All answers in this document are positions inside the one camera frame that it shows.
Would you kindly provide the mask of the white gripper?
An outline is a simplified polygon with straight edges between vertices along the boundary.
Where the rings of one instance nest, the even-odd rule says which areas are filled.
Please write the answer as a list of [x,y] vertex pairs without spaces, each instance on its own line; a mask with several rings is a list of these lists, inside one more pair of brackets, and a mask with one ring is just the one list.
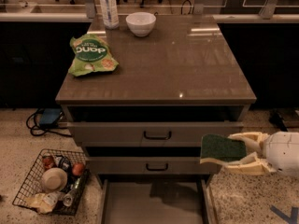
[[262,132],[233,133],[229,139],[242,141],[248,156],[240,161],[231,161],[224,168],[239,175],[281,175],[299,176],[299,133]]

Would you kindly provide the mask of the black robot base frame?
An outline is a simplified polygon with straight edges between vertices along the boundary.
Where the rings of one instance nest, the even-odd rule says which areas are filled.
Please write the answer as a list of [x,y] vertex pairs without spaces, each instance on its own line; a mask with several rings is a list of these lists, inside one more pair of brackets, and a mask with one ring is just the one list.
[[281,131],[299,128],[299,111],[294,108],[279,108],[270,111],[269,121]]

